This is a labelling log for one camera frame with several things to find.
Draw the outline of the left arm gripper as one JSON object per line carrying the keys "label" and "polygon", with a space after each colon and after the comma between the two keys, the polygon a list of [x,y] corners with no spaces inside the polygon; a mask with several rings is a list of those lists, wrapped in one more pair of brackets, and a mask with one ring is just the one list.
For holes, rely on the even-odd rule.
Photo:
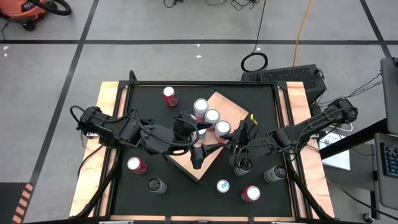
{"label": "left arm gripper", "polygon": [[217,149],[224,146],[223,143],[210,144],[210,145],[198,145],[197,142],[200,140],[200,133],[202,129],[208,129],[212,127],[211,123],[204,121],[197,121],[193,119],[190,114],[180,113],[174,117],[175,122],[172,128],[175,139],[175,144],[183,144],[183,146],[172,146],[172,156],[182,156],[190,152],[190,160],[193,168],[198,170],[201,169],[205,154],[211,154]]}

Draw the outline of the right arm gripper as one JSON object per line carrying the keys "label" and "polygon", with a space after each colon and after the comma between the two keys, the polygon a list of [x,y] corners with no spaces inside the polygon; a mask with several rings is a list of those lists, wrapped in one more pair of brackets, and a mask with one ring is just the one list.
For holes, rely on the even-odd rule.
{"label": "right arm gripper", "polygon": [[250,156],[269,156],[271,147],[269,139],[257,138],[257,124],[251,120],[241,120],[239,126],[224,139],[231,140],[231,154],[238,155],[246,152]]}

